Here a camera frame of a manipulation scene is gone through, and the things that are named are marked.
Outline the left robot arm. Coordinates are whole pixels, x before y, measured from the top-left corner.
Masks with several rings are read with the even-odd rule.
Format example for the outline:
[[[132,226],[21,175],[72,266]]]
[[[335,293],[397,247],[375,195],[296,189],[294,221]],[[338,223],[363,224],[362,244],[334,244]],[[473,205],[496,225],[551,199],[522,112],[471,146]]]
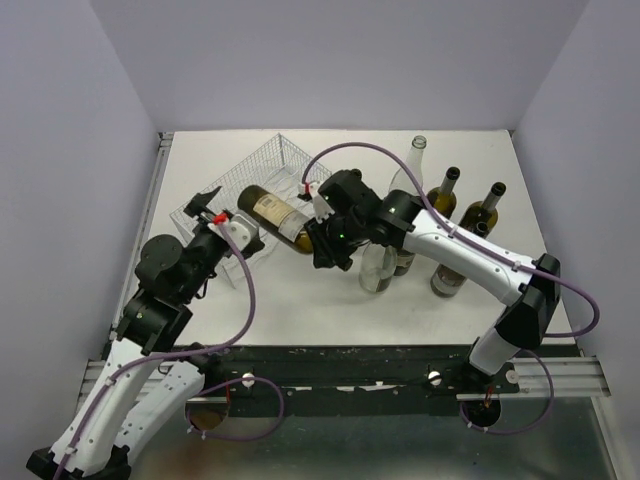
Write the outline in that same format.
[[[41,479],[126,479],[131,466],[188,398],[214,393],[222,380],[215,353],[243,337],[211,347],[174,348],[192,317],[188,306],[225,257],[242,266],[263,248],[244,213],[214,213],[213,193],[185,207],[197,226],[182,244],[168,234],[148,240],[140,254],[134,296],[123,308],[116,337],[95,385],[76,417],[50,447],[34,451],[27,469]]]

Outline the short clear glass bottle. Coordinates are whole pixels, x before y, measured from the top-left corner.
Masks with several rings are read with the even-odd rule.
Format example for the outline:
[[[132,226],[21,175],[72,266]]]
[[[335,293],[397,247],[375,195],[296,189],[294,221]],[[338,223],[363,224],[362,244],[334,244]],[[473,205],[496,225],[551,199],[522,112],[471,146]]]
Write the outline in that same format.
[[[386,291],[391,284],[397,264],[397,251],[392,246],[369,243],[362,254],[359,283],[372,294]]]

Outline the dark labelled wine bottle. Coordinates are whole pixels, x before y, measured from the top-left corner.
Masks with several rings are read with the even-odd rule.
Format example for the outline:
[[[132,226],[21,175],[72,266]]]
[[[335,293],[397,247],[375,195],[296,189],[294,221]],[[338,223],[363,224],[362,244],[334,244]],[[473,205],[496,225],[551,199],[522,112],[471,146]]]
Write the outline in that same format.
[[[237,207],[260,227],[294,251],[311,255],[313,246],[304,213],[258,185],[247,186],[239,195]]]

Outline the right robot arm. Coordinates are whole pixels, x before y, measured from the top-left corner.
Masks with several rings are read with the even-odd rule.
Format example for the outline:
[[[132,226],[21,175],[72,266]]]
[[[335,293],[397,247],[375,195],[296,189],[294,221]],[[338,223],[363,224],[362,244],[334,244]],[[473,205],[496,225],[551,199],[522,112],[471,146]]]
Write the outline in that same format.
[[[504,305],[460,367],[467,389],[485,390],[516,353],[540,346],[560,300],[554,280],[560,263],[555,257],[506,253],[439,213],[430,213],[418,197],[405,191],[379,198],[357,170],[340,170],[324,183],[302,184],[299,190],[314,209],[305,228],[315,267],[348,270],[362,242],[392,246],[456,271]]]

